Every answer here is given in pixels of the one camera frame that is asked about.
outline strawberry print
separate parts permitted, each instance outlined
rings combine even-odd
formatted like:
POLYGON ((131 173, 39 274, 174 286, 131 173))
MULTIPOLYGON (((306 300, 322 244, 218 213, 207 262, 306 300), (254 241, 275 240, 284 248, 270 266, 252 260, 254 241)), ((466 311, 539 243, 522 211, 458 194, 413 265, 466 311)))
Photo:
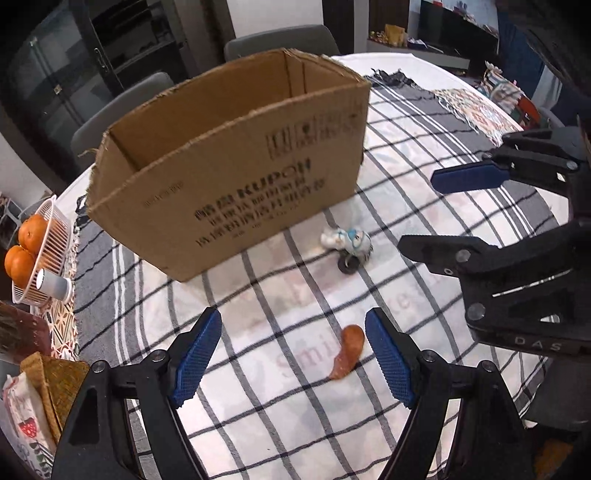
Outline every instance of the strawberry print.
POLYGON ((22 421, 18 424, 18 427, 30 439, 37 436, 37 424, 33 418, 28 418, 25 421, 22 421))

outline television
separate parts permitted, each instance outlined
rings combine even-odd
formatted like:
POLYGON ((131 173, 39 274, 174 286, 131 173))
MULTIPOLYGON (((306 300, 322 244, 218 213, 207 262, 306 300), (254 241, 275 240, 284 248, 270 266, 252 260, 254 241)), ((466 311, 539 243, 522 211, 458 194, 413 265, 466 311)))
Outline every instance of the television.
POLYGON ((470 60, 470 74, 481 76, 485 61, 496 62, 498 39, 459 14, 423 0, 418 20, 418 37, 445 53, 470 60))

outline blue gripper pad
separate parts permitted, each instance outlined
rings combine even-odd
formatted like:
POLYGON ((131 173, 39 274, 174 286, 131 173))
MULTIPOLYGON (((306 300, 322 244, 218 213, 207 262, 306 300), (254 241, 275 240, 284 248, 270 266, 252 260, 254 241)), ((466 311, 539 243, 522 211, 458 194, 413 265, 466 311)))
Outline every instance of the blue gripper pad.
POLYGON ((509 170, 491 161, 482 161, 436 170, 431 175, 431 186, 441 194, 495 189, 509 180, 509 170))
POLYGON ((222 335, 222 316, 214 310, 204 320, 203 327, 177 368, 176 386, 170 400, 180 408, 185 400, 195 396, 199 382, 222 335))
MULTIPOLYGON (((413 408, 416 401, 416 393, 413 390, 413 383, 411 381, 411 367, 407 363, 405 355, 398 349, 392 335, 387 331, 384 325, 385 322, 388 322, 391 327, 388 330, 396 331, 394 325, 391 324, 381 309, 370 310, 365 316, 365 335, 374 350, 390 392, 406 408, 413 408)), ((397 333, 408 337, 408 340, 414 345, 414 348, 411 347, 411 355, 418 355, 420 353, 418 347, 408 335, 400 332, 397 333)))

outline tablecloth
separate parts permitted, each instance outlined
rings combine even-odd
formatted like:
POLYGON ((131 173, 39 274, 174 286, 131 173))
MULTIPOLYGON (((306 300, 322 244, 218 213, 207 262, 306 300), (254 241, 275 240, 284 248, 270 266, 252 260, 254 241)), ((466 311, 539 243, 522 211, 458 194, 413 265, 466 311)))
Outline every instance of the tablecloth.
MULTIPOLYGON (((441 196, 434 169, 475 161, 492 144, 404 76, 373 77, 365 155, 356 193, 347 201, 232 257, 186 283, 167 278, 81 222, 75 314, 80 356, 112 365, 167 348, 213 305, 222 338, 194 399, 179 410, 212 479, 375 479, 408 411, 396 401, 367 344, 355 371, 328 373, 346 325, 363 326, 382 307, 421 349, 450 362, 493 360, 520 413, 544 373, 544 359, 475 343, 464 321, 459 282, 413 264, 396 245, 405 233, 476 235, 507 245, 556 225, 528 186, 441 196), (361 228, 374 253, 352 276, 319 244, 327 226, 361 228)), ((157 478, 131 406, 147 478, 157 478)), ((445 463, 458 401, 450 402, 431 474, 445 463)))

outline paper cup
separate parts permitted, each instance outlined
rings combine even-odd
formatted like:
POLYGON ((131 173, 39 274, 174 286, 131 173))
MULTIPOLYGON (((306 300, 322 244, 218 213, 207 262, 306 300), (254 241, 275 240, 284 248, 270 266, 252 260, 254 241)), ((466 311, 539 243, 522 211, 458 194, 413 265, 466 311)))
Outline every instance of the paper cup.
POLYGON ((37 284, 35 286, 37 290, 62 303, 68 303, 74 293, 74 283, 72 280, 60 277, 44 268, 37 273, 37 284))

